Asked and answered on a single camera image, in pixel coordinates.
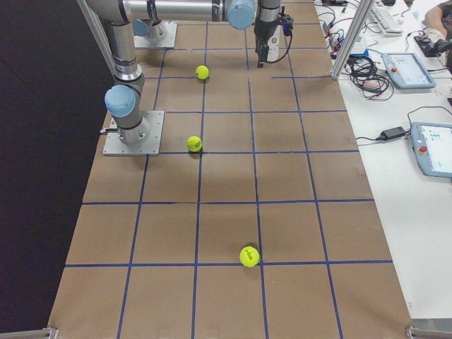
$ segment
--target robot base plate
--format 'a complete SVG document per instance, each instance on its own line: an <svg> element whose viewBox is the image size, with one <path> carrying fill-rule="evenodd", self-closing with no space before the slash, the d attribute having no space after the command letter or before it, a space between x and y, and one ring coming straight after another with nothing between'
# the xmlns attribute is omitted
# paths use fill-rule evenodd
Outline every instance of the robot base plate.
<svg viewBox="0 0 452 339"><path fill-rule="evenodd" d="M165 111L143 111L142 113L143 118L147 119L150 125L148 137L140 143L126 145L121 141L117 133L108 133L103 151L105 156L158 155L160 152L160 141L162 140ZM117 128L113 119L110 123L110 128Z"/></svg>
<svg viewBox="0 0 452 339"><path fill-rule="evenodd" d="M156 43L145 39L144 37L135 36L135 48L136 49L163 49L163 48L174 48L174 44L176 43L176 32L177 32L177 23L175 22L163 22L167 27L166 36L157 41Z"/></svg>

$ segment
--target yellow tennis ball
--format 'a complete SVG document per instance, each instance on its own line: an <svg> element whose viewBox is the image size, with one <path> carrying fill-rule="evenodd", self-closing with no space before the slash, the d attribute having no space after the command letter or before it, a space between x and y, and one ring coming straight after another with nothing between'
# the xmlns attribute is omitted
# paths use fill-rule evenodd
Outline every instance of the yellow tennis ball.
<svg viewBox="0 0 452 339"><path fill-rule="evenodd" d="M209 69L207 68L207 66L200 65L196 68L196 75L198 76L198 79L207 79L207 77L209 76Z"/></svg>
<svg viewBox="0 0 452 339"><path fill-rule="evenodd" d="M186 140L186 146L190 152L198 152L203 147L203 141L198 136L191 136Z"/></svg>
<svg viewBox="0 0 452 339"><path fill-rule="evenodd" d="M252 246L244 247L240 251L239 257L242 265L246 267L254 267L258 264L260 259L259 252Z"/></svg>

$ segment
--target grid square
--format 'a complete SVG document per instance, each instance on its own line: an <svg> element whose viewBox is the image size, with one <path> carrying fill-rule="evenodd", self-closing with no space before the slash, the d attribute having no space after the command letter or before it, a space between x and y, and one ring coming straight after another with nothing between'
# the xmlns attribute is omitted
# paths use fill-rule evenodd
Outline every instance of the grid square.
<svg viewBox="0 0 452 339"><path fill-rule="evenodd" d="M295 79L300 109L331 111L345 109L337 81L331 78Z"/></svg>
<svg viewBox="0 0 452 339"><path fill-rule="evenodd" d="M369 181L356 153L310 155L318 199L372 199Z"/></svg>
<svg viewBox="0 0 452 339"><path fill-rule="evenodd" d="M146 79L141 93L140 109L142 111L154 110L155 94L157 92L158 80Z"/></svg>
<svg viewBox="0 0 452 339"><path fill-rule="evenodd" d="M298 113L253 114L256 151L305 150Z"/></svg>
<svg viewBox="0 0 452 339"><path fill-rule="evenodd" d="M196 67L204 65L205 51L167 50L162 76L190 76L196 77Z"/></svg>
<svg viewBox="0 0 452 339"><path fill-rule="evenodd" d="M202 205L198 261L238 263L243 247L258 248L255 205Z"/></svg>
<svg viewBox="0 0 452 339"><path fill-rule="evenodd" d="M201 113L165 113L160 152L186 152L186 140L201 135Z"/></svg>
<svg viewBox="0 0 452 339"><path fill-rule="evenodd" d="M193 263L196 204L144 205L136 236L135 263Z"/></svg>
<svg viewBox="0 0 452 339"><path fill-rule="evenodd" d="M303 113L309 150L357 150L355 135L346 112Z"/></svg>
<svg viewBox="0 0 452 339"><path fill-rule="evenodd" d="M115 338L126 275L127 268L65 268L49 327L62 338Z"/></svg>
<svg viewBox="0 0 452 339"><path fill-rule="evenodd" d="M297 111L292 79L250 79L251 102L255 112Z"/></svg>
<svg viewBox="0 0 452 339"><path fill-rule="evenodd" d="M311 200L311 178L305 154L258 154L260 201Z"/></svg>
<svg viewBox="0 0 452 339"><path fill-rule="evenodd" d="M211 73L206 81L205 111L249 112L249 89L246 74Z"/></svg>
<svg viewBox="0 0 452 339"><path fill-rule="evenodd" d="M122 338L190 338L192 267L132 269Z"/></svg>
<svg viewBox="0 0 452 339"><path fill-rule="evenodd" d="M410 316L392 264L331 266L344 338L406 338Z"/></svg>
<svg viewBox="0 0 452 339"><path fill-rule="evenodd" d="M157 110L199 112L203 106L203 82L199 79L160 80Z"/></svg>
<svg viewBox="0 0 452 339"><path fill-rule="evenodd" d="M261 272L199 267L195 338L264 339Z"/></svg>
<svg viewBox="0 0 452 339"><path fill-rule="evenodd" d="M332 69L327 49L291 49L294 76L327 76Z"/></svg>
<svg viewBox="0 0 452 339"><path fill-rule="evenodd" d="M209 25L207 33L209 48L245 48L243 30L236 30L230 25Z"/></svg>
<svg viewBox="0 0 452 339"><path fill-rule="evenodd" d="M206 23L202 25L178 25L175 47L188 50L206 48Z"/></svg>
<svg viewBox="0 0 452 339"><path fill-rule="evenodd" d="M66 263L128 263L137 210L130 205L82 206Z"/></svg>
<svg viewBox="0 0 452 339"><path fill-rule="evenodd" d="M206 114L203 132L204 151L251 152L253 150L250 114Z"/></svg>
<svg viewBox="0 0 452 339"><path fill-rule="evenodd" d="M266 262L325 260L313 203L261 204L259 210Z"/></svg>
<svg viewBox="0 0 452 339"><path fill-rule="evenodd" d="M289 14L295 23L319 24L319 17L313 4L285 4L285 13Z"/></svg>
<svg viewBox="0 0 452 339"><path fill-rule="evenodd" d="M244 49L209 49L207 51L207 66L210 77L231 76L246 72L246 53Z"/></svg>
<svg viewBox="0 0 452 339"><path fill-rule="evenodd" d="M140 65L145 77L157 78L160 76L164 54L165 51L162 49L136 50L136 61Z"/></svg>
<svg viewBox="0 0 452 339"><path fill-rule="evenodd" d="M321 203L320 213L330 260L391 260L375 203Z"/></svg>
<svg viewBox="0 0 452 339"><path fill-rule="evenodd" d="M326 49L320 25L294 25L292 47Z"/></svg>
<svg viewBox="0 0 452 339"><path fill-rule="evenodd" d="M143 201L198 200L199 154L161 154L149 160Z"/></svg>
<svg viewBox="0 0 452 339"><path fill-rule="evenodd" d="M285 53L284 42L281 42L279 57L282 57ZM250 77L262 77L263 81L269 82L271 78L274 77L292 77L292 72L290 70L289 58L285 57L283 60L277 62L276 64L264 64L263 68L258 68L257 66L257 53L254 49L248 49L248 74Z"/></svg>
<svg viewBox="0 0 452 339"><path fill-rule="evenodd" d="M270 338L339 338L324 265L266 266L264 275Z"/></svg>
<svg viewBox="0 0 452 339"><path fill-rule="evenodd" d="M105 157L98 146L83 202L138 201L145 157Z"/></svg>
<svg viewBox="0 0 452 339"><path fill-rule="evenodd" d="M203 155L201 201L256 201L253 156Z"/></svg>

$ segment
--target metal bracket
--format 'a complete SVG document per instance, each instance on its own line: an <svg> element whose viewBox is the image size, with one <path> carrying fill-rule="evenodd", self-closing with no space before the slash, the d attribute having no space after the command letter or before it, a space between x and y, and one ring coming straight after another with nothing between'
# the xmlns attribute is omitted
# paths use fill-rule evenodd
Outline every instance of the metal bracket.
<svg viewBox="0 0 452 339"><path fill-rule="evenodd" d="M121 141L118 133L108 133L103 151L105 156L158 155L165 111L143 111L142 113L143 118L147 119L150 125L148 136L140 143L127 145ZM110 128L117 128L113 119Z"/></svg>
<svg viewBox="0 0 452 339"><path fill-rule="evenodd" d="M348 30L347 36L345 37L345 41L339 50L339 53L334 62L333 69L330 72L331 78L333 78L333 80L337 80L339 78L339 75L342 72L345 63L350 57L350 52L352 51L353 45L355 45L355 41L359 35L359 32L361 31L361 27L366 21L366 18L369 15L369 12L373 5L374 0L361 1L359 3L355 17L353 18L352 21L352 25Z"/></svg>
<svg viewBox="0 0 452 339"><path fill-rule="evenodd" d="M158 41L147 40L144 37L135 36L135 48L136 49L164 49L174 48L176 44L177 23L174 21L164 21L163 24L167 28L167 34L165 37Z"/></svg>

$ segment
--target electronic device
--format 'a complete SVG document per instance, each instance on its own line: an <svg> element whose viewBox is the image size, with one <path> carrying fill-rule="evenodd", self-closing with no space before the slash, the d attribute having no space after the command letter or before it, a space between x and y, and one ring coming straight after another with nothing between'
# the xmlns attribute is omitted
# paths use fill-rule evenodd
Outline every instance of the electronic device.
<svg viewBox="0 0 452 339"><path fill-rule="evenodd" d="M441 53L452 49L452 42L443 39L437 40L435 43L429 38L428 34L422 33L415 36L417 46L427 58L439 57Z"/></svg>
<svg viewBox="0 0 452 339"><path fill-rule="evenodd" d="M396 4L396 0L381 0L384 6L394 6Z"/></svg>
<svg viewBox="0 0 452 339"><path fill-rule="evenodd" d="M403 34L402 27L396 22L385 6L374 4L369 12L369 16L378 23L383 35L387 37L400 37Z"/></svg>
<svg viewBox="0 0 452 339"><path fill-rule="evenodd" d="M419 57L413 53L383 53L386 72L394 85L400 89L434 88L436 83Z"/></svg>
<svg viewBox="0 0 452 339"><path fill-rule="evenodd" d="M346 6L346 0L322 0L323 6Z"/></svg>
<svg viewBox="0 0 452 339"><path fill-rule="evenodd" d="M452 178L452 125L414 122L413 150L425 175Z"/></svg>

